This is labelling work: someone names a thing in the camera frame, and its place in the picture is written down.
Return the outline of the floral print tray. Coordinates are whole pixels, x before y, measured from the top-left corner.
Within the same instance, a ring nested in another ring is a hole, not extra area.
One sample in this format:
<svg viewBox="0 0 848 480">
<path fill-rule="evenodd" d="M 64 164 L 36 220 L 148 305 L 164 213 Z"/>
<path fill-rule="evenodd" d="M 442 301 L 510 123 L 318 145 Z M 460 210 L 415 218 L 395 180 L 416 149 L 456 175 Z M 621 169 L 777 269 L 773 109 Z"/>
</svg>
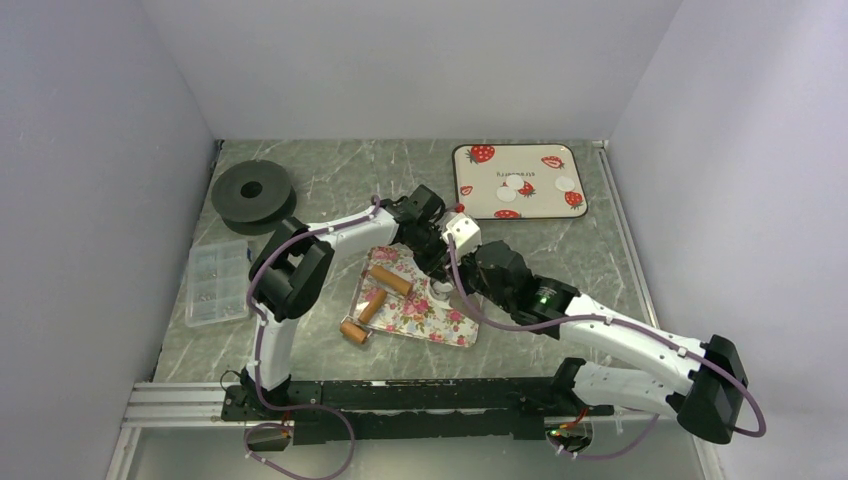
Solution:
<svg viewBox="0 0 848 480">
<path fill-rule="evenodd" d="M 353 315 L 354 310 L 359 312 L 373 296 L 375 285 L 364 277 L 375 265 L 410 281 L 413 289 L 405 299 L 390 293 L 388 301 L 370 323 L 372 334 L 383 332 L 460 348 L 475 345 L 479 324 L 465 314 L 464 305 L 454 294 L 455 309 L 442 310 L 430 302 L 426 293 L 430 279 L 417 269 L 412 253 L 404 247 L 375 247 L 367 253 L 346 316 Z"/>
</svg>

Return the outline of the wooden rolling pin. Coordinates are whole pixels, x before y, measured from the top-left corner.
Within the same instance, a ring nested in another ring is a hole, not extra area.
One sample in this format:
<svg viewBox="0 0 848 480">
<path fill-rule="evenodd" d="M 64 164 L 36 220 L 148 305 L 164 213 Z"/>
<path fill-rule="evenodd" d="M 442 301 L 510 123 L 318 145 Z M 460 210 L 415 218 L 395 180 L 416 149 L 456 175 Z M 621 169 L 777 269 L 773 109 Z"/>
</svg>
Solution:
<svg viewBox="0 0 848 480">
<path fill-rule="evenodd" d="M 354 310 L 353 315 L 346 316 L 339 326 L 343 337 L 359 345 L 365 344 L 371 336 L 373 329 L 370 323 L 386 304 L 390 293 L 405 299 L 413 289 L 410 281 L 380 265 L 370 267 L 364 279 L 370 279 L 375 285 L 373 296 L 359 312 Z"/>
</svg>

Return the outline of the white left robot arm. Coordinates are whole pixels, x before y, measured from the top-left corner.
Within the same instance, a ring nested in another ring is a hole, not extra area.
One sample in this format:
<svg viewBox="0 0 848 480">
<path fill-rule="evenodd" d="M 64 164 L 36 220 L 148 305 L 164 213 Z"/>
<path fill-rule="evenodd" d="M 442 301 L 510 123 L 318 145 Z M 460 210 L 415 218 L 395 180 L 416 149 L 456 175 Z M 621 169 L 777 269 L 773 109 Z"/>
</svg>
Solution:
<svg viewBox="0 0 848 480">
<path fill-rule="evenodd" d="M 298 320 L 319 299 L 335 261 L 375 247 L 408 248 L 418 270 L 447 289 L 447 246 L 439 222 L 445 202 L 424 185 L 397 200 L 373 198 L 364 211 L 326 223 L 283 221 L 249 271 L 248 308 L 257 316 L 254 352 L 245 368 L 254 386 L 248 407 L 264 420 L 287 406 L 290 357 Z"/>
</svg>

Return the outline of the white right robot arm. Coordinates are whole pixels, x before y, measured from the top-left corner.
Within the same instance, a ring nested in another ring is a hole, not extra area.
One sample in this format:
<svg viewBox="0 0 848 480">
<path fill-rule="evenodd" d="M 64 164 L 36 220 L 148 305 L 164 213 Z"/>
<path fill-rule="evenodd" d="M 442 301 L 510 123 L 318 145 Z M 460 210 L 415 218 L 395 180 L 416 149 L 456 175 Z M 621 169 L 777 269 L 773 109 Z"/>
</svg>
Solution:
<svg viewBox="0 0 848 480">
<path fill-rule="evenodd" d="M 673 334 L 602 305 L 577 288 L 534 274 L 504 242 L 464 251 L 449 237 L 451 278 L 464 302 L 482 295 L 511 321 L 473 318 L 510 332 L 532 332 L 597 348 L 625 368 L 566 359 L 555 376 L 551 401 L 574 415 L 585 406 L 619 406 L 674 418 L 690 434 L 718 445 L 736 434 L 766 432 L 762 409 L 748 389 L 736 345 L 714 335 L 707 341 Z"/>
</svg>

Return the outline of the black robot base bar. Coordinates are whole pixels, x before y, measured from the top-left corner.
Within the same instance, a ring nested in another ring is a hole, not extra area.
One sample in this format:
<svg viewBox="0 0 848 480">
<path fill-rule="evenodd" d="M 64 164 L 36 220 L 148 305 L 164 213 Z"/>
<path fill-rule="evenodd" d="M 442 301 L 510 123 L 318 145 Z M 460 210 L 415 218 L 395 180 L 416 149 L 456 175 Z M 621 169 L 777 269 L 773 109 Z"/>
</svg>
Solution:
<svg viewBox="0 0 848 480">
<path fill-rule="evenodd" d="M 264 403 L 244 384 L 226 388 L 221 418 L 244 424 L 286 421 L 296 445 L 330 441 L 508 436 L 541 440 L 557 423 L 582 414 L 610 416 L 610 406 L 583 408 L 545 377 L 331 380 L 290 382 Z"/>
</svg>

